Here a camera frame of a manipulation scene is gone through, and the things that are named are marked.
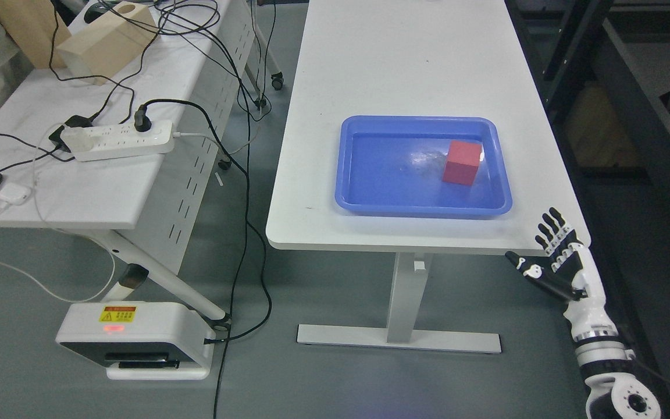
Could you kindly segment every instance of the red block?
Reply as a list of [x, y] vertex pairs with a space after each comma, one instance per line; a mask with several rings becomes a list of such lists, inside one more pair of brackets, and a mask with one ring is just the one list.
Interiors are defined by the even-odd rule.
[[449, 155], [446, 157], [446, 168], [442, 180], [471, 186], [477, 175], [480, 153], [482, 153], [482, 144], [452, 141], [449, 145]]

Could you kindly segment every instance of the white tabletop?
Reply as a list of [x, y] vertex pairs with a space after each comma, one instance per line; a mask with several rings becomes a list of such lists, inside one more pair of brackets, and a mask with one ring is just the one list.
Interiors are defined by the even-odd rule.
[[[513, 196], [492, 219], [355, 215], [334, 199], [353, 115], [479, 116], [497, 126]], [[556, 207], [590, 241], [503, 0], [311, 0], [266, 233], [274, 247], [542, 254]]]
[[[222, 16], [228, 5], [229, 0], [218, 0]], [[207, 19], [205, 14], [198, 16], [197, 10], [195, 13], [195, 16], [186, 17], [197, 22]], [[72, 31], [83, 26], [79, 19], [80, 16], [72, 25]], [[212, 32], [218, 31], [218, 27], [213, 27]], [[212, 48], [211, 41], [201, 35], [188, 35], [188, 39], [203, 51]], [[141, 74], [125, 82], [136, 90], [134, 111], [136, 106], [150, 98], [189, 98], [204, 62], [202, 53], [180, 37], [161, 35], [147, 50]], [[113, 79], [122, 79], [137, 69], [138, 58]], [[62, 77], [70, 74], [67, 69], [58, 72]], [[0, 109], [0, 133], [19, 136], [30, 144], [40, 144], [50, 150], [53, 145], [43, 140], [48, 134], [46, 131], [53, 131], [54, 124], [64, 122], [72, 115], [90, 116], [99, 109], [112, 87], [110, 82], [100, 87], [82, 80], [60, 82], [48, 69], [34, 70]], [[128, 92], [119, 88], [95, 124], [119, 123], [127, 116], [128, 97]], [[177, 124], [183, 108], [155, 104], [149, 117], [170, 119]], [[0, 168], [34, 156], [32, 148], [0, 138]], [[38, 207], [49, 225], [58, 228], [135, 228], [162, 160], [163, 156], [158, 154], [64, 164], [46, 157], [36, 163]], [[32, 172], [32, 165], [26, 164], [3, 174], [5, 182], [31, 186]], [[42, 222], [30, 199], [21, 207], [11, 207], [3, 213], [0, 226], [42, 226]]]

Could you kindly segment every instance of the white power strip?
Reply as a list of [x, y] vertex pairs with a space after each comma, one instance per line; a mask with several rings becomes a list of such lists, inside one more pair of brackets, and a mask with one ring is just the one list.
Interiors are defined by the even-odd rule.
[[168, 153], [175, 147], [172, 122], [167, 119], [152, 122], [151, 130], [143, 133], [132, 123], [65, 128], [61, 140], [80, 162]]

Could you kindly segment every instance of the white device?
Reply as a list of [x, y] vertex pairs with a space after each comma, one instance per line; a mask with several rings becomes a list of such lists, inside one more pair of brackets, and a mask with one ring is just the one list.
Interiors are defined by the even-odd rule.
[[133, 123], [67, 127], [61, 133], [61, 140], [80, 162], [168, 153], [175, 147], [172, 122], [167, 119], [152, 122], [151, 129], [143, 133], [138, 132]]
[[109, 379], [204, 379], [216, 333], [179, 303], [75, 303], [56, 335], [59, 345], [94, 361]]
[[7, 182], [0, 190], [0, 199], [10, 205], [22, 205], [32, 193], [32, 189], [18, 183]]

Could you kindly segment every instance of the perforated metal panel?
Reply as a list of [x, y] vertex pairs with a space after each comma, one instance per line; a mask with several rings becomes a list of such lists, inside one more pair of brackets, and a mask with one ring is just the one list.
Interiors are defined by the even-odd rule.
[[[245, 2], [233, 0], [229, 4], [217, 35], [242, 74], [255, 37]], [[229, 73], [229, 61], [218, 46], [213, 45], [208, 55], [226, 69], [208, 59], [190, 100], [207, 111], [216, 133], [222, 138], [231, 107], [237, 101], [238, 83]], [[176, 130], [211, 136], [203, 115], [190, 107], [184, 110]], [[177, 139], [175, 149], [165, 155], [135, 230], [119, 231], [176, 274], [183, 263], [217, 151], [213, 140], [200, 137]]]

